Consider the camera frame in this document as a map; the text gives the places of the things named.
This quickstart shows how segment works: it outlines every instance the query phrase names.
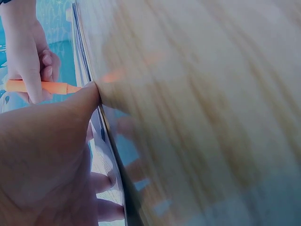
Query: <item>wooden panel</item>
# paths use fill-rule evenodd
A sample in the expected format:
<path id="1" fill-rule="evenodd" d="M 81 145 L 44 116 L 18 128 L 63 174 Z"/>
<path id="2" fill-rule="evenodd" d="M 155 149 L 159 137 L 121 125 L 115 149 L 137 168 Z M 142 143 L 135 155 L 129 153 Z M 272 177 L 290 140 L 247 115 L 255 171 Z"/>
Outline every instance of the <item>wooden panel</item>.
<path id="1" fill-rule="evenodd" d="M 93 77 L 139 155 L 128 175 L 150 180 L 145 225 L 300 223 L 300 0 L 78 2 Z"/>

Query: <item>hand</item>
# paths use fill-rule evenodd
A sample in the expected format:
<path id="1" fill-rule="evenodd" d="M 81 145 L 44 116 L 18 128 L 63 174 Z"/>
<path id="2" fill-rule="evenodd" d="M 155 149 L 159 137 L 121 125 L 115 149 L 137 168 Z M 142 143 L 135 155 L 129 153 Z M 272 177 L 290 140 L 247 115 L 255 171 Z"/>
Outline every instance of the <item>hand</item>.
<path id="1" fill-rule="evenodd" d="M 49 49 L 35 16 L 35 0 L 13 0 L 3 4 L 1 10 L 9 78 L 24 80 L 28 93 L 19 95 L 25 102 L 37 104 L 52 99 L 42 90 L 41 81 L 57 81 L 61 61 Z"/>
<path id="2" fill-rule="evenodd" d="M 86 136 L 99 101 L 91 83 L 65 102 L 0 115 L 1 225 L 96 226 L 124 217 L 122 206 L 96 198 L 109 179 L 90 174 Z"/>

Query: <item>finger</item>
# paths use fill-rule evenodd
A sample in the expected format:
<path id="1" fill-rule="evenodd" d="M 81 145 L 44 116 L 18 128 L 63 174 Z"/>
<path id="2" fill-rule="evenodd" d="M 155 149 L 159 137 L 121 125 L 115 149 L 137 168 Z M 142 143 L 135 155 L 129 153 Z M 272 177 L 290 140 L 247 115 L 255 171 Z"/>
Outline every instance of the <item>finger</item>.
<path id="1" fill-rule="evenodd" d="M 42 58 L 42 63 L 45 67 L 47 66 L 51 66 L 52 65 L 52 59 L 51 59 L 51 56 L 50 56 L 50 53 L 48 54 L 45 54 Z"/>
<path id="2" fill-rule="evenodd" d="M 134 133 L 134 120 L 132 117 L 124 116 L 117 119 L 117 133 L 123 135 L 128 140 L 133 140 Z"/>
<path id="3" fill-rule="evenodd" d="M 166 200 L 167 194 L 162 194 L 162 191 L 154 184 L 145 186 L 140 192 L 143 202 L 148 206 L 155 206 Z"/>
<path id="4" fill-rule="evenodd" d="M 87 86 L 67 99 L 66 103 L 73 109 L 76 109 L 77 114 L 83 119 L 89 121 L 92 113 L 100 104 L 98 88 L 94 82 L 90 82 Z"/>
<path id="5" fill-rule="evenodd" d="M 53 81 L 52 77 L 52 66 L 47 66 L 41 71 L 42 81 Z"/>
<path id="6" fill-rule="evenodd" d="M 91 183 L 96 193 L 101 193 L 111 188 L 111 182 L 106 175 L 91 172 L 90 176 L 91 176 Z"/>
<path id="7" fill-rule="evenodd" d="M 57 54 L 50 52 L 51 54 L 51 59 L 52 59 L 52 78 L 53 81 L 58 81 L 59 79 L 59 75 L 60 75 L 60 66 L 61 66 L 61 60 L 60 58 L 57 56 Z"/>
<path id="8" fill-rule="evenodd" d="M 27 93 L 32 103 L 38 104 L 42 102 L 43 96 L 40 72 L 37 70 L 24 70 L 20 74 L 22 75 Z"/>
<path id="9" fill-rule="evenodd" d="M 137 159 L 125 167 L 128 176 L 134 183 L 148 178 L 145 170 L 143 170 L 144 166 L 145 165 L 142 164 L 141 159 Z"/>
<path id="10" fill-rule="evenodd" d="M 27 93 L 22 93 L 22 92 L 17 92 L 17 94 L 19 95 L 19 97 L 26 103 L 32 105 L 33 102 L 30 100 L 29 95 Z M 47 90 L 42 90 L 42 96 L 43 96 L 43 100 L 42 101 L 48 101 L 48 100 L 52 100 L 53 96 L 51 93 L 49 93 Z"/>
<path id="11" fill-rule="evenodd" d="M 95 80 L 95 83 L 101 92 L 102 102 L 104 105 L 118 109 L 124 113 L 129 113 L 122 82 L 105 83 L 102 82 L 101 78 L 99 78 Z"/>
<path id="12" fill-rule="evenodd" d="M 97 200 L 98 221 L 114 221 L 124 219 L 123 206 L 111 201 Z"/>

